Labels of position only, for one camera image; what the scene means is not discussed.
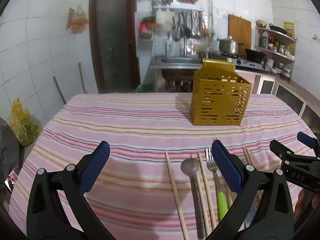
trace human hand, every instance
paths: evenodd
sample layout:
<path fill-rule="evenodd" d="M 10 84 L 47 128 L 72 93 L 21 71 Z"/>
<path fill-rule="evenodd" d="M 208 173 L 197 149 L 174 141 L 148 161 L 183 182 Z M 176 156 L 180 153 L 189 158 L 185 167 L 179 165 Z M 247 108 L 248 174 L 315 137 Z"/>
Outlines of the human hand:
<path fill-rule="evenodd" d="M 306 191 L 305 189 L 302 189 L 298 195 L 298 201 L 296 203 L 296 206 L 294 208 L 293 217 L 294 219 L 297 219 L 302 214 L 302 204 L 306 198 Z M 320 204 L 320 194 L 317 193 L 312 199 L 312 207 L 315 210 L 317 206 Z"/>

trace yellow metal basket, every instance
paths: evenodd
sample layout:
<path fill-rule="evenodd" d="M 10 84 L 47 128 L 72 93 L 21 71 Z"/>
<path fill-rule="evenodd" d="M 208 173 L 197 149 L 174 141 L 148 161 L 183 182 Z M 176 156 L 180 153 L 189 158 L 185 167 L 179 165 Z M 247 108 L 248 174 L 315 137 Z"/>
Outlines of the yellow metal basket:
<path fill-rule="evenodd" d="M 195 71 L 191 101 L 193 125 L 240 125 L 252 84 L 233 63 L 204 59 Z"/>

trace silver screw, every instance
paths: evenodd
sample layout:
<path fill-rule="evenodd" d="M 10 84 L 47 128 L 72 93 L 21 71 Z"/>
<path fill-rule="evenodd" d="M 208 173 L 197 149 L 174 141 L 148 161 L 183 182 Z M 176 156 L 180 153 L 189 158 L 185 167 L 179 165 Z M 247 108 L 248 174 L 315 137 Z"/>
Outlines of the silver screw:
<path fill-rule="evenodd" d="M 282 175 L 282 174 L 283 174 L 283 171 L 282 171 L 281 169 L 276 169 L 276 173 L 277 173 L 278 175 Z"/>
<path fill-rule="evenodd" d="M 39 169 L 37 173 L 38 173 L 39 175 L 44 174 L 44 168 Z"/>
<path fill-rule="evenodd" d="M 74 164 L 69 164 L 67 166 L 67 171 L 73 171 L 75 169 L 76 166 L 74 166 Z"/>
<path fill-rule="evenodd" d="M 254 170 L 254 167 L 253 167 L 251 164 L 247 165 L 245 168 L 246 168 L 248 171 L 253 171 L 253 170 Z"/>

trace striped tablecloth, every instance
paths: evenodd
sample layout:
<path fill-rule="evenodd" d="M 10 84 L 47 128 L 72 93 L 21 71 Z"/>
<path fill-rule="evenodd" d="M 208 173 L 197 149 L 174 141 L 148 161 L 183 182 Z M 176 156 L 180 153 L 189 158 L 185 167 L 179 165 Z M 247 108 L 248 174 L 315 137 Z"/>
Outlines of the striped tablecloth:
<path fill-rule="evenodd" d="M 164 151 L 168 150 L 189 237 L 197 239 L 190 182 L 180 170 L 180 163 L 190 154 L 200 151 L 204 157 L 204 148 L 219 138 L 244 163 L 242 147 L 248 147 L 263 171 L 280 166 L 269 150 L 272 139 L 297 154 L 312 154 L 296 139 L 299 131 L 313 136 L 311 130 L 273 95 L 251 95 L 240 126 L 193 126 L 190 102 L 188 93 L 73 97 L 44 127 L 26 159 L 10 200 L 10 216 L 26 233 L 28 198 L 36 171 L 59 171 L 78 163 L 105 140 L 111 147 L 110 158 L 85 197 L 113 236 L 117 240 L 183 239 L 165 161 Z M 207 176 L 216 206 L 213 175 L 208 170 Z M 300 189 L 292 184 L 289 188 L 295 203 Z M 79 228 L 65 196 L 60 194 L 60 198 L 71 224 Z"/>

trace fork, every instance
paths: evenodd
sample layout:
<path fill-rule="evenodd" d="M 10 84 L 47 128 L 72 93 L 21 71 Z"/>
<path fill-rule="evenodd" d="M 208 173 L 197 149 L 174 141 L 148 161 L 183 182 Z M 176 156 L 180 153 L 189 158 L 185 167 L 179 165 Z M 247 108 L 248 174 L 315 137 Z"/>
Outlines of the fork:
<path fill-rule="evenodd" d="M 213 178 L 214 178 L 214 183 L 216 185 L 216 193 L 217 193 L 217 202 L 218 202 L 218 207 L 219 207 L 219 216 L 220 216 L 220 221 L 223 219 L 225 214 L 228 212 L 228 206 L 227 206 L 227 201 L 226 197 L 223 193 L 221 184 L 219 182 L 219 178 L 217 175 L 217 169 L 218 165 L 215 163 L 211 148 L 207 147 L 205 149 L 205 158 L 207 162 L 207 168 L 209 171 L 212 171 L 213 173 Z"/>

